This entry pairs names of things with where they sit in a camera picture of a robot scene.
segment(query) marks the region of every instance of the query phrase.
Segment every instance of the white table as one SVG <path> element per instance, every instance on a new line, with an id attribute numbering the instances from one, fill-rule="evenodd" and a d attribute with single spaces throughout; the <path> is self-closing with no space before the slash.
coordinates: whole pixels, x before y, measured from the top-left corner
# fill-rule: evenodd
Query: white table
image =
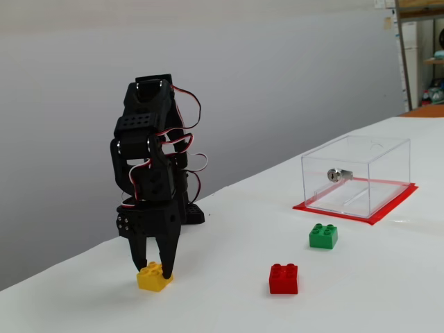
<path id="1" fill-rule="evenodd" d="M 0 292 L 0 332 L 442 332 L 444 120 L 355 133 L 412 140 L 419 190 L 375 226 L 291 209 L 303 200 L 295 157 L 199 202 L 206 222 L 182 229 L 161 293 L 137 288 L 116 238 Z M 338 227 L 333 250 L 308 246 L 316 223 Z M 148 260 L 157 252 L 148 240 Z M 268 294 L 274 263 L 299 266 L 298 295 Z"/>

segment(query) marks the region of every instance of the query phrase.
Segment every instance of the lego brick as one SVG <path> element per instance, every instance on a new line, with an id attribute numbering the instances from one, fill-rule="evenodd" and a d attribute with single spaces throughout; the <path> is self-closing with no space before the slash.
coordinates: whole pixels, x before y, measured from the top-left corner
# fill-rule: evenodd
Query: lego brick
<path id="1" fill-rule="evenodd" d="M 268 283 L 271 294 L 296 295 L 298 293 L 298 267 L 293 264 L 272 265 Z"/>
<path id="2" fill-rule="evenodd" d="M 325 226 L 320 223 L 316 224 L 309 235 L 310 247 L 333 249 L 338 241 L 337 229 L 332 224 Z"/>
<path id="3" fill-rule="evenodd" d="M 137 284 L 140 289 L 159 292 L 173 281 L 173 276 L 166 280 L 162 275 L 162 265 L 150 262 L 137 274 Z"/>

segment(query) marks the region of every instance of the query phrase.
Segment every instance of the transparent acrylic box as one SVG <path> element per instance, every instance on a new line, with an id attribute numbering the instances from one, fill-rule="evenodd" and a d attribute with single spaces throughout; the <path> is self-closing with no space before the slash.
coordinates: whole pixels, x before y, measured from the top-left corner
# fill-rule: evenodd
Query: transparent acrylic box
<path id="1" fill-rule="evenodd" d="M 409 187 L 410 139 L 342 137 L 303 155 L 302 176 L 305 207 L 370 218 Z"/>

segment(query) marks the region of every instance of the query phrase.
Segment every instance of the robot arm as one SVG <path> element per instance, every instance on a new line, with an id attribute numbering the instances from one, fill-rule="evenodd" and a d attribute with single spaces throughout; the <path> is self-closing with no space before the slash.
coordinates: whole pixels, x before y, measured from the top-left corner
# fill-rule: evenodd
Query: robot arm
<path id="1" fill-rule="evenodd" d="M 164 278 L 171 276 L 182 224 L 205 221 L 202 211 L 189 203 L 187 155 L 184 140 L 174 144 L 175 154 L 162 151 L 162 131 L 170 140 L 184 137 L 171 75 L 136 78 L 128 86 L 125 110 L 117 121 L 111 156 L 117 185 L 131 197 L 117 208 L 119 235 L 129 240 L 140 271 L 146 267 L 146 238 L 155 237 Z M 128 160 L 143 159 L 133 166 Z"/>

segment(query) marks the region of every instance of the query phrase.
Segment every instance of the red base plate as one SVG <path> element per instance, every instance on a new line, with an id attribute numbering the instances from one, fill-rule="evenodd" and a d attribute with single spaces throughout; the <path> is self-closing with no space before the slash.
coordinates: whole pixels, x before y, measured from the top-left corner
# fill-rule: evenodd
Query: red base plate
<path id="1" fill-rule="evenodd" d="M 311 213 L 317 213 L 322 215 L 329 215 L 329 216 L 335 216 L 335 217 L 341 217 L 342 219 L 349 219 L 349 220 L 356 220 L 361 222 L 366 222 L 371 225 L 374 225 L 376 222 L 381 221 L 389 212 L 394 210 L 402 201 L 410 197 L 410 195 L 418 189 L 418 186 L 415 185 L 415 183 L 410 183 L 410 185 L 403 191 L 399 196 L 394 198 L 392 201 L 387 203 L 383 208 L 378 210 L 376 213 L 374 213 L 369 218 L 365 219 L 362 217 L 357 216 L 349 216 L 339 213 L 332 213 L 332 212 L 326 212 L 325 210 L 314 210 L 313 208 L 305 207 L 305 203 L 302 202 L 297 206 L 294 206 L 294 210 L 303 210 L 304 212 L 311 212 Z"/>

